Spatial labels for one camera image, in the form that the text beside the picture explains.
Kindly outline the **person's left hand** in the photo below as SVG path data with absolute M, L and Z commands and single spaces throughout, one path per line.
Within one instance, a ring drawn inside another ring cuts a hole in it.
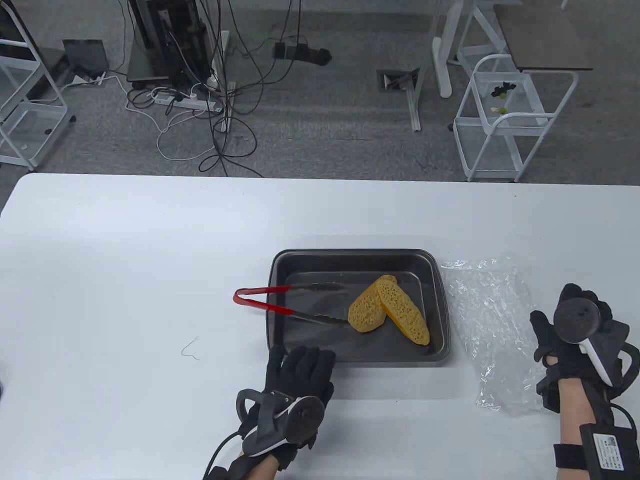
M 336 354 L 332 350 L 299 346 L 288 351 L 283 345 L 275 345 L 269 351 L 263 393 L 276 391 L 291 398 L 312 396 L 327 407 L 335 391 L 330 381 L 335 363 Z M 250 471 L 247 479 L 272 480 L 296 456 L 295 446 L 279 446 Z

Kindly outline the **person's right hand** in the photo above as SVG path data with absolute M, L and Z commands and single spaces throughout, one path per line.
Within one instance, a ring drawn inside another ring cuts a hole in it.
M 629 325 L 614 319 L 611 307 L 591 290 L 566 284 L 553 320 L 535 310 L 530 324 L 538 346 L 534 360 L 546 369 L 535 390 L 542 404 L 560 413 L 560 380 L 578 379 L 592 409 L 608 416 L 610 403 L 639 375 L 639 352 L 627 343 Z

